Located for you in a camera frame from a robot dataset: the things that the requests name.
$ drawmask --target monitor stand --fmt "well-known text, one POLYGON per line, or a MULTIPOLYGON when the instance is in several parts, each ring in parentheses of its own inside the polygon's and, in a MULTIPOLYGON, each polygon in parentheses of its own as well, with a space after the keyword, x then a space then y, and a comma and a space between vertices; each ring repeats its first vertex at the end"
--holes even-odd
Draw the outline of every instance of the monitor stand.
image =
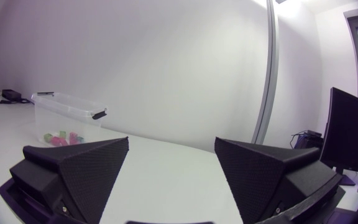
POLYGON ((342 175, 342 180, 340 181, 339 185, 341 185, 341 186, 355 186, 356 185, 356 183, 353 180, 351 180, 348 176, 343 175, 343 168, 337 167, 335 169, 335 171, 338 174, 342 175))

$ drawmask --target pink cube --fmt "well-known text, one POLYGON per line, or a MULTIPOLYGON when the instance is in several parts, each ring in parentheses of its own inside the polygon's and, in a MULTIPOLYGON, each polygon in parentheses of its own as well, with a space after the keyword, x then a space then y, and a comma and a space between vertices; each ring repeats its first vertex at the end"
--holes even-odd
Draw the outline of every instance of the pink cube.
POLYGON ((60 146, 60 138, 58 138, 58 137, 53 137, 53 138, 50 140, 50 143, 53 144, 54 146, 60 146))
POLYGON ((62 146, 68 146, 68 143, 64 138, 60 138, 60 144, 62 144, 62 146))
POLYGON ((71 133, 70 133, 70 140, 71 140, 71 139, 76 139, 76 138, 77 138, 77 136, 78 136, 78 134, 77 134, 77 133, 73 133, 73 132, 71 132, 71 133))
POLYGON ((77 138, 70 138, 70 145, 78 144, 77 138))

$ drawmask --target computer monitor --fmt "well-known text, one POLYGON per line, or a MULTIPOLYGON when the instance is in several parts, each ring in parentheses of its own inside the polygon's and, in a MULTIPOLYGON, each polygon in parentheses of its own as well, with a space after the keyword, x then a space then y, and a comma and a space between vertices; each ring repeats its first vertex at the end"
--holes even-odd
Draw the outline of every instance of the computer monitor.
MULTIPOLYGON (((343 170, 358 171, 358 98, 337 88, 331 89, 331 104, 324 135, 321 162, 343 170)), ((341 185, 355 185, 344 175, 341 185)))
POLYGON ((283 149, 227 139, 215 152, 244 224, 321 223, 344 195, 342 176, 319 149, 283 149))
POLYGON ((26 146, 0 194, 24 223, 99 223, 128 150, 128 138, 26 146))

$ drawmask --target colored cube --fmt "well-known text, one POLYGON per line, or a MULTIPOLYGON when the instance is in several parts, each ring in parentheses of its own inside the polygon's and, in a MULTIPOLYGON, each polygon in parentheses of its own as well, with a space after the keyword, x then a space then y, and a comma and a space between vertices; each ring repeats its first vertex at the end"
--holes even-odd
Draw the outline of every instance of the colored cube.
POLYGON ((53 144, 54 146, 60 146, 60 138, 53 137, 50 143, 53 144))
POLYGON ((60 138, 60 144, 62 144, 62 146, 68 146, 68 143, 65 138, 60 138))
POLYGON ((59 132, 59 137, 65 139, 67 137, 66 132, 65 131, 60 131, 59 132))
POLYGON ((44 134, 44 140, 47 142, 47 143, 50 143, 50 141, 52 140, 53 138, 53 135, 51 134, 44 134))
POLYGON ((70 138, 70 145, 78 144, 77 138, 70 138))
POLYGON ((70 133, 70 139, 77 139, 78 134, 77 133, 70 133))
POLYGON ((83 137, 77 137, 77 141, 79 142, 79 143, 84 143, 85 142, 85 140, 84 140, 84 138, 83 137))

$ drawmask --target clear plastic container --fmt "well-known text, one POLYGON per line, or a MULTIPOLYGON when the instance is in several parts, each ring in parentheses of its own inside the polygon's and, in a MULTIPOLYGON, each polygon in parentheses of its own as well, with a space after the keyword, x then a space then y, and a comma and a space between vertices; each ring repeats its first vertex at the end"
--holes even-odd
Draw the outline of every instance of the clear plastic container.
POLYGON ((107 106, 62 93, 34 93, 39 141, 48 146, 91 142, 97 136, 107 106))

